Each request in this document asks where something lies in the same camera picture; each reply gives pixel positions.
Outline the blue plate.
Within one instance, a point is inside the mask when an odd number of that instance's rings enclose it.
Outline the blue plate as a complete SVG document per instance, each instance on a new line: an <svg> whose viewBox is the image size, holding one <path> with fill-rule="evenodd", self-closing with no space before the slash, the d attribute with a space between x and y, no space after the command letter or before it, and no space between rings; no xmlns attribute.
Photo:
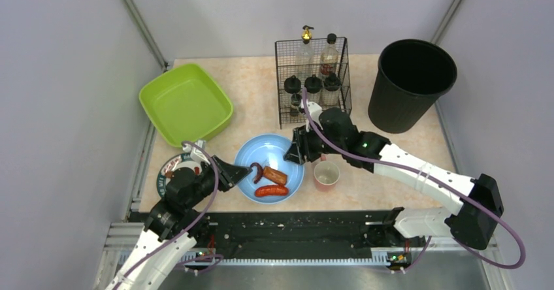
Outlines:
<svg viewBox="0 0 554 290"><path fill-rule="evenodd" d="M302 165L284 160L284 155L290 146L290 139L277 134L258 135L241 146L235 156L235 165L249 167L256 162L262 167L268 166L278 170L287 175L286 187L289 190L287 195L256 197L257 188L271 185L272 182L262 178L258 184L255 184L253 179L257 171L254 169L248 177L238 183L238 188L245 197L260 204L276 204L294 196L303 183L305 169Z"/></svg>

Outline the black pepper grinder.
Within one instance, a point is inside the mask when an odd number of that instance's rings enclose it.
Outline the black pepper grinder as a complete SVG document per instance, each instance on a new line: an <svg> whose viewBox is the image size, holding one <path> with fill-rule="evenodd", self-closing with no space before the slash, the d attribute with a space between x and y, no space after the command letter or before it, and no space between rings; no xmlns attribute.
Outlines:
<svg viewBox="0 0 554 290"><path fill-rule="evenodd" d="M334 72L330 72L329 75L323 81L324 93L323 104L325 106L335 106L339 104L341 81Z"/></svg>

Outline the clear jar black lid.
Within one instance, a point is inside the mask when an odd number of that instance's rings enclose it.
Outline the clear jar black lid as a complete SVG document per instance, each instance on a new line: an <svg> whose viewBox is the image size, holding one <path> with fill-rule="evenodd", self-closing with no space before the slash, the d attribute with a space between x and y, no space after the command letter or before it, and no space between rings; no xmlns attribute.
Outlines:
<svg viewBox="0 0 554 290"><path fill-rule="evenodd" d="M321 94L323 92L323 82L315 74L309 76L304 81L304 87L308 94L308 100L320 104Z"/></svg>
<svg viewBox="0 0 554 290"><path fill-rule="evenodd" d="M298 94L301 91L302 82L298 77L292 75L284 81L284 91L288 94Z"/></svg>

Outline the small dark spice bottle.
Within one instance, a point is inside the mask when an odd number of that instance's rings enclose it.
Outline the small dark spice bottle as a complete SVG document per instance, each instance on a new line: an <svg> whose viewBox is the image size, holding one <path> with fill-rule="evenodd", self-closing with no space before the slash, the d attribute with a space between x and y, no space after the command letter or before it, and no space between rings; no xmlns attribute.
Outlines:
<svg viewBox="0 0 554 290"><path fill-rule="evenodd" d="M290 97L290 109L289 113L290 116L298 116L299 115L299 107L301 103L301 95L299 93L294 93Z"/></svg>

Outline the black wire basket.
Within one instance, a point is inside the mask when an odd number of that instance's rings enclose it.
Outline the black wire basket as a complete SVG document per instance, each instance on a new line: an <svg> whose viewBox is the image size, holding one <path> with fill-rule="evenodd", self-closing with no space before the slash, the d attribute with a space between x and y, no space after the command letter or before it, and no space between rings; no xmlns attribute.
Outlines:
<svg viewBox="0 0 554 290"><path fill-rule="evenodd" d="M311 76L315 74L323 82L324 79L320 77L320 55L326 45L326 38L312 39L311 45L314 49L314 59L312 65ZM299 111L298 116L290 116L290 97L284 91L284 81L286 78L295 75L295 54L300 47L302 40L278 40L274 43L274 55L276 66L276 82L278 86L278 123L280 126L285 124L301 123L305 120L305 117ZM338 50L338 63L336 66L335 74L341 81L339 104L335 106L325 106L323 104L323 92L321 94L321 102L318 104L322 109L327 110L330 108L339 108L348 114L351 112L351 86L350 86L350 66L348 57L348 39L346 37L337 37L336 48ZM301 91L306 90L304 87L304 81L302 82Z"/></svg>

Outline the brown sauce bottle black cap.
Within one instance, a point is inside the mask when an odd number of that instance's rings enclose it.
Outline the brown sauce bottle black cap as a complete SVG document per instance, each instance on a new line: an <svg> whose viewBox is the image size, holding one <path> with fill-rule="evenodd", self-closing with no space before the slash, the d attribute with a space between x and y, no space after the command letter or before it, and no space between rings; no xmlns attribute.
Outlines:
<svg viewBox="0 0 554 290"><path fill-rule="evenodd" d="M327 35L326 45L320 55L319 74L322 79L336 72L338 63L338 50L336 48L337 36L334 33Z"/></svg>

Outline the clear bottle gold pump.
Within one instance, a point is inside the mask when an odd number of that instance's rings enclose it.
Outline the clear bottle gold pump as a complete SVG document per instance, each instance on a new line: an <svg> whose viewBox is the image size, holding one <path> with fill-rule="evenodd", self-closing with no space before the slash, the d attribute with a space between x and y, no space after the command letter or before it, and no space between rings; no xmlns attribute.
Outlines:
<svg viewBox="0 0 554 290"><path fill-rule="evenodd" d="M302 43L295 54L295 75L301 81L304 81L306 78L311 76L313 59L314 59L314 49L311 45L312 32L314 28L309 25L304 25L302 27L301 40Z"/></svg>

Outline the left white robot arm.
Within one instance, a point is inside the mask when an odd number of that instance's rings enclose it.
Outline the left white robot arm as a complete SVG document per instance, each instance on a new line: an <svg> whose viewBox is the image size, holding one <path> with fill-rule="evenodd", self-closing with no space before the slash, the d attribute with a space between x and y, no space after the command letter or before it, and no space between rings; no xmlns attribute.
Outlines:
<svg viewBox="0 0 554 290"><path fill-rule="evenodd" d="M165 194L151 209L137 243L107 289L158 289L181 258L208 232L204 212L194 207L218 191L228 191L252 168L208 160L177 163L161 171Z"/></svg>

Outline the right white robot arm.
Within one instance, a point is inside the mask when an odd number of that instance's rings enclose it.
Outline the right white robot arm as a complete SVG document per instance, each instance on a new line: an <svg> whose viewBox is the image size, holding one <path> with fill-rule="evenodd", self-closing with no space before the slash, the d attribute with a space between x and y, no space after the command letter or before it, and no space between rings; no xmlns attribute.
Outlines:
<svg viewBox="0 0 554 290"><path fill-rule="evenodd" d="M457 174L401 149L388 138L360 131L339 108L322 109L310 101L299 112L306 123L293 130L293 142L284 159L299 165L323 155L340 155L349 165L397 180L440 203L439 208L398 208L392 226L404 238L449 236L473 250L485 250L504 205L497 181Z"/></svg>

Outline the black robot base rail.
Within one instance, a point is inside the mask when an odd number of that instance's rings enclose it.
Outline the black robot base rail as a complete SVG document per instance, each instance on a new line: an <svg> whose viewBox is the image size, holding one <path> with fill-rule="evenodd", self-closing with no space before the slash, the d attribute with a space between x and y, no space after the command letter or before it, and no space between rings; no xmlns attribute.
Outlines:
<svg viewBox="0 0 554 290"><path fill-rule="evenodd" d="M191 230L198 248L225 259L369 259L380 248L413 250L422 237L393 228L392 210L330 212L211 212Z"/></svg>

